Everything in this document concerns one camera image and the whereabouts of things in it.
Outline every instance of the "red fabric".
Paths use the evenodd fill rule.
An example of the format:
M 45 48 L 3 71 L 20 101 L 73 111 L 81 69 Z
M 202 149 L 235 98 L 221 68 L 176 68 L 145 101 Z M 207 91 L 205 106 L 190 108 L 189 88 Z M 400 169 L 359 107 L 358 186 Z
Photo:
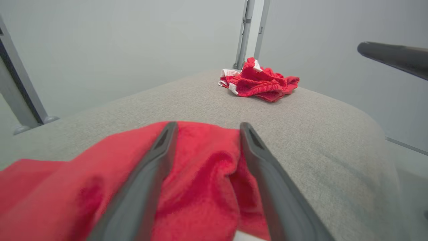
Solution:
M 0 172 L 0 240 L 84 240 L 165 126 L 109 136 L 71 162 L 20 160 Z M 179 122 L 152 240 L 269 240 L 238 130 Z
M 238 96 L 257 96 L 268 102 L 276 102 L 284 95 L 291 94 L 300 81 L 299 77 L 294 76 L 284 78 L 281 74 L 274 73 L 271 68 L 260 67 L 262 71 L 259 72 L 254 69 L 254 66 L 255 59 L 248 58 L 239 75 L 220 78 L 228 83 L 228 85 L 223 84 L 223 87 L 228 88 L 229 84 L 233 83 L 236 85 Z

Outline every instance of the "red and white garment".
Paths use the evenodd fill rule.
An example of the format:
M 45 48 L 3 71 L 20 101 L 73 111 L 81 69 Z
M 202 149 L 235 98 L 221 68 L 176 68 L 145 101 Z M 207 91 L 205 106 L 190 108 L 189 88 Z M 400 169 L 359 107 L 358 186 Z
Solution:
M 247 59 L 242 72 L 223 69 L 218 84 L 240 97 L 257 96 L 262 100 L 275 102 L 284 95 L 291 94 L 299 81 L 299 77 L 284 78 L 271 68 L 260 67 L 259 62 L 251 57 Z

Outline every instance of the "clothing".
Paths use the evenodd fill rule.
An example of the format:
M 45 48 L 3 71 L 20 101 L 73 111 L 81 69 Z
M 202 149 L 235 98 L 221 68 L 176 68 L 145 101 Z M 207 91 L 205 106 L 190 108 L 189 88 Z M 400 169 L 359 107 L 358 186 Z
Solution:
M 0 172 L 0 240 L 84 240 L 166 122 L 105 138 L 71 162 L 20 160 Z M 152 240 L 269 240 L 239 131 L 179 122 Z
M 237 96 L 256 96 L 268 102 L 276 102 L 284 95 L 291 94 L 299 81 L 299 77 L 284 78 L 281 74 L 274 73 L 271 68 L 264 69 L 251 57 L 245 62 L 242 72 L 223 69 L 218 84 Z

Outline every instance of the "gray wall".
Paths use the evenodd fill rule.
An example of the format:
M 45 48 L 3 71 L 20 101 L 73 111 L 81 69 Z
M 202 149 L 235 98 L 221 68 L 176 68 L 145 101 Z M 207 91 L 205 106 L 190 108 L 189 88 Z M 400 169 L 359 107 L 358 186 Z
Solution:
M 272 0 L 259 62 L 428 151 L 428 81 L 362 57 L 363 41 L 428 48 L 428 1 Z
M 34 88 L 60 118 L 231 68 L 243 7 L 244 0 L 0 0 Z

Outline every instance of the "ribbed red fabric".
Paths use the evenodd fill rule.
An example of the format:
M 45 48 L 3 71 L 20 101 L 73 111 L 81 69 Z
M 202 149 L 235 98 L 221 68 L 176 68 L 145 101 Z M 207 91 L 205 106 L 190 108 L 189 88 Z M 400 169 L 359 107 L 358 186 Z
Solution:
M 70 162 L 20 160 L 0 172 L 0 240 L 85 240 L 165 124 L 109 136 Z M 239 130 L 179 122 L 151 240 L 230 241 L 237 229 L 270 239 Z
M 234 84 L 238 96 L 257 96 L 268 102 L 275 102 L 297 88 L 299 77 L 284 78 L 283 75 L 274 73 L 271 68 L 260 67 L 262 70 L 260 72 L 260 69 L 254 68 L 255 65 L 255 59 L 248 58 L 239 75 L 220 78 L 227 83 L 227 85 L 223 84 L 223 87 L 231 89 L 230 84 Z

